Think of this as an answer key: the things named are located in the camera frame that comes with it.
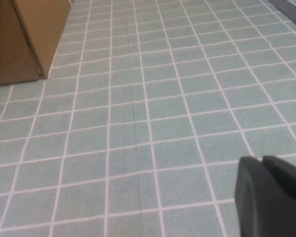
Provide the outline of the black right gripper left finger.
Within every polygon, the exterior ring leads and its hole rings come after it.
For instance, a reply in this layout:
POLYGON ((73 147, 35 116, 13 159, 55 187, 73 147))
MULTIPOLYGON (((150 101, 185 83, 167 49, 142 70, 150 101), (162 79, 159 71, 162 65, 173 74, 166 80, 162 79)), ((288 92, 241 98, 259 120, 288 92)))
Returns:
POLYGON ((235 205, 242 237, 296 237, 296 200, 255 157, 241 157, 235 205))

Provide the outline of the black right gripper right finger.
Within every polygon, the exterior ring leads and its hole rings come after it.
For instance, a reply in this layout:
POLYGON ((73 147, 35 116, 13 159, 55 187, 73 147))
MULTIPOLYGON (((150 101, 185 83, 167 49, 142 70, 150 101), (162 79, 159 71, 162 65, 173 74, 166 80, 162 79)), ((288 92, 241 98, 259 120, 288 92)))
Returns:
POLYGON ((296 166, 275 156, 263 156, 262 164, 281 188, 296 200, 296 166))

